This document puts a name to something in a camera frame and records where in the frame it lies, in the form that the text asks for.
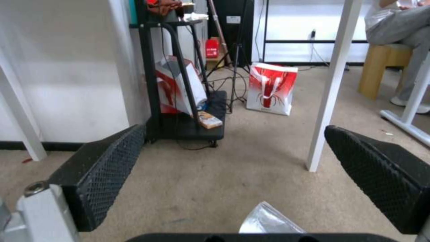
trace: person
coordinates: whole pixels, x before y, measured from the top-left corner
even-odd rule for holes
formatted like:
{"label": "person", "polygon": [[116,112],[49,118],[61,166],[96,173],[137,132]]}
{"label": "person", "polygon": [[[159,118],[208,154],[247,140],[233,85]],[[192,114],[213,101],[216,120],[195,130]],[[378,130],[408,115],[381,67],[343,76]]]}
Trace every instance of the person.
{"label": "person", "polygon": [[[421,64],[430,50],[430,0],[373,0],[365,17],[370,44],[401,43],[413,49],[406,68],[403,87],[390,102],[406,106]],[[421,104],[417,113],[429,113],[430,105]]]}

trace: person's hand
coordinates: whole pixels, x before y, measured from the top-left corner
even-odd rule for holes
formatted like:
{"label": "person's hand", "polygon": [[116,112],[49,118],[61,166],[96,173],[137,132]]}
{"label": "person's hand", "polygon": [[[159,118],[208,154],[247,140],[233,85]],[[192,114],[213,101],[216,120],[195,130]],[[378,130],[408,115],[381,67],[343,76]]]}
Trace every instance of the person's hand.
{"label": "person's hand", "polygon": [[409,10],[411,7],[408,6],[399,6],[400,10]]}

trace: red cloth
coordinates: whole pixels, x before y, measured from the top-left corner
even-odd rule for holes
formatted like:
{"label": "red cloth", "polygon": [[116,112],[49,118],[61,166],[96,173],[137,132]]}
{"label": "red cloth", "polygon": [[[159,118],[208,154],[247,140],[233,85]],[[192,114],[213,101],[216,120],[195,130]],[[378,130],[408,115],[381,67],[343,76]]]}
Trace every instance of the red cloth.
{"label": "red cloth", "polygon": [[168,15],[172,10],[181,10],[182,2],[174,0],[161,0],[160,8],[158,7],[159,0],[147,0],[148,10],[155,14],[161,14],[162,16]]}

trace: red and white shopping bag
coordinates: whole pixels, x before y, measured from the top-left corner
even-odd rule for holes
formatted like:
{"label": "red and white shopping bag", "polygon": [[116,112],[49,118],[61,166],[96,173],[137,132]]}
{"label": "red and white shopping bag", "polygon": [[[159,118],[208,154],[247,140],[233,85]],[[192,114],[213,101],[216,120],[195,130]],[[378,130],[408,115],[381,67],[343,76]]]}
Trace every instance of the red and white shopping bag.
{"label": "red and white shopping bag", "polygon": [[[191,91],[194,95],[196,107],[202,105],[206,100],[206,92],[197,74],[193,63],[184,59]],[[157,76],[158,94],[162,113],[184,112],[192,115],[191,105],[185,90],[179,64],[174,56],[167,56],[155,64]]]}
{"label": "red and white shopping bag", "polygon": [[246,108],[290,115],[298,68],[253,63]]}

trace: gray pants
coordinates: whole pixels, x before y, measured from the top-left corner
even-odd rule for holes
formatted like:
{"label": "gray pants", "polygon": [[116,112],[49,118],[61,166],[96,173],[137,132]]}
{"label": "gray pants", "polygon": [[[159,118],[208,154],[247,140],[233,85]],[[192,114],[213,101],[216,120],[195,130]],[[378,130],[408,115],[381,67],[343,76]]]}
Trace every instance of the gray pants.
{"label": "gray pants", "polygon": [[401,43],[414,49],[405,70],[403,88],[397,93],[401,100],[407,101],[421,64],[430,50],[430,6],[394,13],[370,28],[366,34],[371,44]]}

